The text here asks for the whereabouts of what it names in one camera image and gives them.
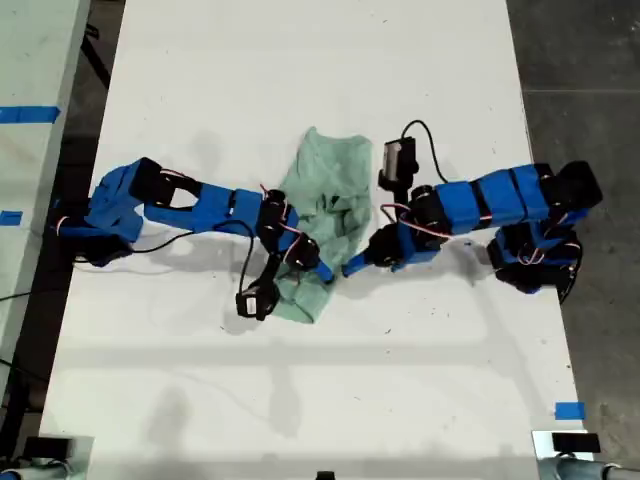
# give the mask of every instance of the white tabletop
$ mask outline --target white tabletop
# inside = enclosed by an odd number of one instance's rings
[[[88,0],[0,1],[0,106],[62,111],[53,124],[0,125],[0,211],[23,212],[0,226],[0,297],[31,288],[88,13]],[[0,358],[13,356],[27,300],[0,303]],[[7,375],[0,366],[0,392]]]
[[[452,179],[531,161],[503,0],[129,0],[94,184],[149,156],[275,186],[312,125],[371,139],[377,174],[414,118]],[[581,427],[553,415],[576,400],[555,291],[479,279],[464,239],[341,281],[312,326],[235,315],[246,248],[203,234],[75,271],[41,431],[94,437],[89,478],[534,479],[531,430]]]

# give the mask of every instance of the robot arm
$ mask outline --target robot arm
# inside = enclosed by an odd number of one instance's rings
[[[172,207],[176,190],[197,198],[189,207]],[[292,270],[313,271],[324,282],[333,281],[331,269],[320,259],[317,243],[295,227],[298,215],[284,192],[265,191],[264,196],[248,190],[230,190],[198,182],[163,169],[148,158],[118,167],[104,176],[86,205],[57,208],[55,229],[62,248],[76,258],[103,267],[116,258],[143,253],[132,248],[142,229],[143,218],[135,208],[144,205],[148,220],[187,230],[249,237],[253,247],[258,237],[269,253],[262,275],[236,295],[238,313],[264,320],[279,300],[274,283],[281,265]]]
[[[527,293],[564,284],[567,277],[573,282],[582,249],[572,228],[602,200],[586,162],[571,162],[557,175],[536,164],[471,182],[446,182],[441,176],[445,183],[416,187],[409,197],[415,158],[415,140],[404,133],[385,145],[378,184],[394,194],[389,206],[395,207],[396,221],[378,230],[369,246],[343,266],[344,276],[369,265],[395,272],[428,262],[449,238],[498,227],[488,250],[500,280]]]

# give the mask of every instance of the floor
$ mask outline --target floor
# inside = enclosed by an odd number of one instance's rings
[[[535,161],[556,170],[587,160],[604,193],[578,228],[586,256],[563,316],[586,423],[600,434],[602,459],[640,467],[640,250],[634,248],[640,175],[633,173],[640,151],[640,2],[507,3]],[[101,33],[95,45],[109,67],[123,8],[121,0],[93,2],[90,21]],[[81,58],[54,196],[86,195],[105,98]],[[50,245],[37,288],[69,279]],[[65,300],[52,293],[29,305],[18,354],[41,375],[51,369]],[[33,397],[37,404],[43,392],[36,388]]]

